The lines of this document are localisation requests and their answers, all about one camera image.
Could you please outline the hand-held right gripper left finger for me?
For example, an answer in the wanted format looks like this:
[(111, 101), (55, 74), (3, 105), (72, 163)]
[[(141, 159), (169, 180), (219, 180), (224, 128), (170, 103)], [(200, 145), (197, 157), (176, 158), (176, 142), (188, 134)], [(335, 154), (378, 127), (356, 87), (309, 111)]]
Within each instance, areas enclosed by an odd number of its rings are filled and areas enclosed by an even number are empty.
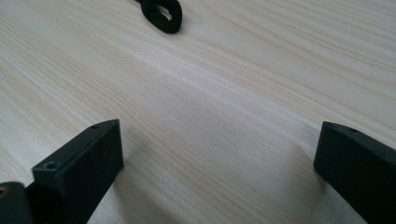
[(32, 168), (38, 224), (87, 224), (123, 168), (120, 122), (92, 125)]

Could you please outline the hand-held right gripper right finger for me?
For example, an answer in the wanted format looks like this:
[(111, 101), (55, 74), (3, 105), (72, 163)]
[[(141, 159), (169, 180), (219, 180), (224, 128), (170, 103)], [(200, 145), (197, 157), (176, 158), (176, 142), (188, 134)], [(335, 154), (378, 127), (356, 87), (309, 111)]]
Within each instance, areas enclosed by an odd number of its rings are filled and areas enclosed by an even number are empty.
[(314, 169), (368, 224), (396, 224), (395, 149), (325, 121)]

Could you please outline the yellow and black towel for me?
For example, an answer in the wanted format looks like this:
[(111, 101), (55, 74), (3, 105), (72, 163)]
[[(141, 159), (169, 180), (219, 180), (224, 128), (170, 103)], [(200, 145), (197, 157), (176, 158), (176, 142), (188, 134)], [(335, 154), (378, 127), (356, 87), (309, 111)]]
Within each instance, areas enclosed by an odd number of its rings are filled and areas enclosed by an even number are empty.
[[(181, 27), (183, 13), (177, 0), (135, 0), (140, 4), (145, 18), (160, 31), (166, 34), (176, 34)], [(168, 10), (170, 19), (167, 19), (159, 10), (163, 7)]]

